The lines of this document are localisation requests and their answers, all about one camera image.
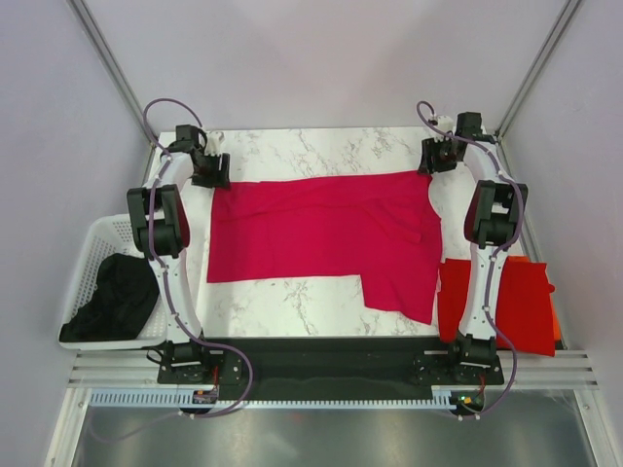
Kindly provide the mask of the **magenta t shirt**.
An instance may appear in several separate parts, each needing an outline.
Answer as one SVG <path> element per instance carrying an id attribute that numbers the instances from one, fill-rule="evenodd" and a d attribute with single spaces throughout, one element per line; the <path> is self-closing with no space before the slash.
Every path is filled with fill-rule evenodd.
<path id="1" fill-rule="evenodd" d="M 356 275 L 364 304 L 430 324 L 442 259 L 432 178 L 414 170 L 216 191 L 206 280 Z"/>

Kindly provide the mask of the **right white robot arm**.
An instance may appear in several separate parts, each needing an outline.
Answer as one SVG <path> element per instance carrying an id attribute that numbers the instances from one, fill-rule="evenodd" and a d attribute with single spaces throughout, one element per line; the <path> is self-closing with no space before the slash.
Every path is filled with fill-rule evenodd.
<path id="1" fill-rule="evenodd" d="M 417 113 L 429 130 L 421 142 L 419 172 L 435 175 L 462 163 L 476 183 L 463 225 L 471 255 L 467 299 L 445 361 L 448 376 L 465 383 L 496 361 L 496 339 L 502 336 L 495 324 L 499 288 L 509 249 L 523 227 L 528 188 L 502 168 L 495 138 L 483 131 L 479 113 L 442 117 L 425 101 L 417 104 Z"/>

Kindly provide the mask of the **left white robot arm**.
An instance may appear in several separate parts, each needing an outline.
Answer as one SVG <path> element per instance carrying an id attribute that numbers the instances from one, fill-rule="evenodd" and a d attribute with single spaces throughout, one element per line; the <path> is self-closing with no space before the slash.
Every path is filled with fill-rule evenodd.
<path id="1" fill-rule="evenodd" d="M 175 136 L 155 174 L 127 193 L 133 241 L 152 268 L 165 307 L 167 346 L 202 337 L 186 269 L 191 230 L 181 191 L 186 183 L 209 190 L 231 185 L 230 155 L 221 150 L 223 132 L 182 125 Z"/>

